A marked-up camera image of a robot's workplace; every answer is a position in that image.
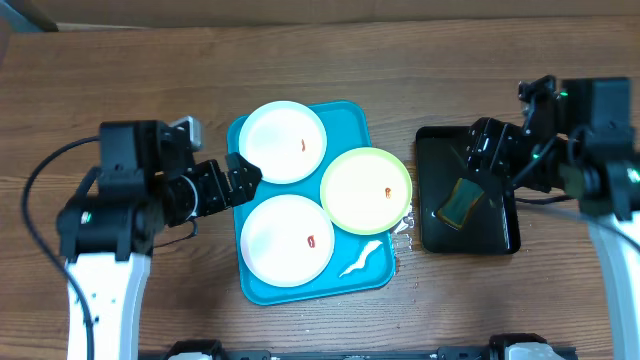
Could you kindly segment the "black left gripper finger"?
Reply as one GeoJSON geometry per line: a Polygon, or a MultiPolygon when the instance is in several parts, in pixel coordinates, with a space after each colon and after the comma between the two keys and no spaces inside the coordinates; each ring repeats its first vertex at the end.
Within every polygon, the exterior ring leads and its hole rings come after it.
{"type": "Polygon", "coordinates": [[[231,184],[259,184],[262,172],[237,152],[225,156],[228,179],[231,184]]]}
{"type": "Polygon", "coordinates": [[[250,172],[229,172],[231,185],[230,201],[232,206],[240,206],[251,201],[256,193],[258,176],[250,172]]]}

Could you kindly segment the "white plate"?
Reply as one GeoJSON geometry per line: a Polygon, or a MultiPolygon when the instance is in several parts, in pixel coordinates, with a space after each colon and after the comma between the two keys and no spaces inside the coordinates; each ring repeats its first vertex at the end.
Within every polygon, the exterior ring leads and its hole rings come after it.
{"type": "Polygon", "coordinates": [[[309,177],[324,159],[327,133],[310,107],[293,101],[260,106],[240,129],[239,153],[264,181],[284,185],[309,177]]]}
{"type": "Polygon", "coordinates": [[[278,195],[247,217],[240,237],[250,272],[268,285],[290,288],[318,277],[335,247],[334,227],[325,211],[299,195],[278,195]]]}

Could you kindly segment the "green yellow sponge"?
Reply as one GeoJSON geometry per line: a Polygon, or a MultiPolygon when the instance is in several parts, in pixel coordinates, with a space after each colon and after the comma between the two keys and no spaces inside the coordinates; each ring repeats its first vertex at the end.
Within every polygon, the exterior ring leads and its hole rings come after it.
{"type": "Polygon", "coordinates": [[[449,197],[437,210],[436,217],[444,224],[461,230],[483,196],[484,190],[478,184],[459,178],[449,197]]]}

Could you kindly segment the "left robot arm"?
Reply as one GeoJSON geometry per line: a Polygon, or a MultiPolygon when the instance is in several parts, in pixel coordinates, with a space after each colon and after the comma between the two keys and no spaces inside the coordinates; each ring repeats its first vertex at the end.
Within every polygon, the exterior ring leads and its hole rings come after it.
{"type": "Polygon", "coordinates": [[[70,359],[135,359],[141,306],[154,239],[251,201],[260,169],[237,153],[227,171],[197,163],[201,128],[192,117],[105,122],[100,164],[92,168],[57,218],[68,287],[70,359]]]}

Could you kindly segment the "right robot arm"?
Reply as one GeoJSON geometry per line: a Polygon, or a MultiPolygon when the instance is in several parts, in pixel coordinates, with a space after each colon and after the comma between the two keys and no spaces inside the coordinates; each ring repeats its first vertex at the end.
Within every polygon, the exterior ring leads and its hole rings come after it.
{"type": "Polygon", "coordinates": [[[498,177],[509,192],[560,189],[579,205],[605,283],[613,354],[639,356],[639,153],[625,77],[518,86],[524,122],[490,117],[468,131],[467,164],[498,177]]]}

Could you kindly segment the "black rectangular tray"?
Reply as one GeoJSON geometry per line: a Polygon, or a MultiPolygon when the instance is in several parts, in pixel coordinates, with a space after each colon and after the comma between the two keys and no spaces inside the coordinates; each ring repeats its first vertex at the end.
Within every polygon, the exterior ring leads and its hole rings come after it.
{"type": "Polygon", "coordinates": [[[420,239],[425,251],[440,254],[511,255],[521,246],[515,201],[504,182],[467,166],[467,126],[425,126],[416,133],[420,239]],[[436,217],[459,178],[484,190],[461,230],[436,217]]]}

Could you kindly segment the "teal plastic tray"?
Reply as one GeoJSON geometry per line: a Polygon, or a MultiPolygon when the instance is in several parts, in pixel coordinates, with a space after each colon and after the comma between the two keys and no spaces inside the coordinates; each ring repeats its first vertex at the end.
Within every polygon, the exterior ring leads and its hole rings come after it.
{"type": "MultiPolygon", "coordinates": [[[[311,107],[323,122],[328,139],[325,157],[318,169],[309,177],[287,185],[262,181],[254,199],[233,209],[235,235],[240,236],[246,218],[261,202],[277,195],[295,194],[316,203],[320,201],[320,183],[331,161],[342,153],[372,145],[364,111],[347,100],[314,104],[311,107]]],[[[261,306],[310,300],[327,296],[380,288],[396,272],[396,259],[391,234],[361,236],[335,228],[334,254],[325,270],[315,279],[297,287],[281,288],[266,284],[254,276],[242,257],[238,258],[239,276],[245,297],[261,306]],[[340,277],[340,274],[358,258],[364,246],[372,240],[382,245],[372,252],[363,269],[340,277]]]]}

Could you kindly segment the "light green plate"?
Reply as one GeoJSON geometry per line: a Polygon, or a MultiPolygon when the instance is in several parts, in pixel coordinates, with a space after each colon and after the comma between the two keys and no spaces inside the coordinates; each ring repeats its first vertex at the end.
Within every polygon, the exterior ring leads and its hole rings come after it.
{"type": "Polygon", "coordinates": [[[397,157],[361,147],[330,163],[321,180],[320,199],[336,226],[357,235],[374,235],[406,216],[412,190],[409,172],[397,157]]]}

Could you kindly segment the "white soap smear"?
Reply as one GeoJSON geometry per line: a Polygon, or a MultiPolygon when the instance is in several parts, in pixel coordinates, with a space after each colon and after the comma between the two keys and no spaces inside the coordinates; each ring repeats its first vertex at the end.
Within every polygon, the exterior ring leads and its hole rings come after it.
{"type": "Polygon", "coordinates": [[[380,240],[369,241],[360,252],[354,263],[350,264],[341,274],[340,277],[351,274],[356,270],[363,269],[366,265],[369,255],[382,245],[380,240]]]}

